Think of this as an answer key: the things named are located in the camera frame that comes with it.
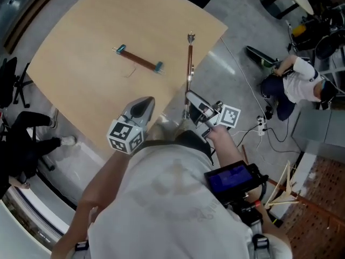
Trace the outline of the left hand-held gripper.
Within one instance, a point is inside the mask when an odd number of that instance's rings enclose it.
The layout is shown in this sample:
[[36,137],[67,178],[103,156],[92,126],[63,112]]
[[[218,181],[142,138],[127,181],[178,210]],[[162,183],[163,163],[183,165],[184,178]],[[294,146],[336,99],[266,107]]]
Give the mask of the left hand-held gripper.
[[127,104],[109,127],[106,138],[110,148],[125,154],[134,153],[144,142],[154,108],[154,97],[142,97]]

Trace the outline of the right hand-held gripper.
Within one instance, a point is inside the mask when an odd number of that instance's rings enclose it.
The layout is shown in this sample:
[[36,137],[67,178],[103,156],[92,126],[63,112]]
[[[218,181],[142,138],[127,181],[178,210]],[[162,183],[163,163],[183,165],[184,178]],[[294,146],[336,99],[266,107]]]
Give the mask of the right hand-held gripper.
[[206,139],[217,125],[236,127],[240,109],[225,105],[221,101],[211,105],[193,91],[188,91],[185,96],[189,101],[189,118],[196,126],[195,132],[200,138]]

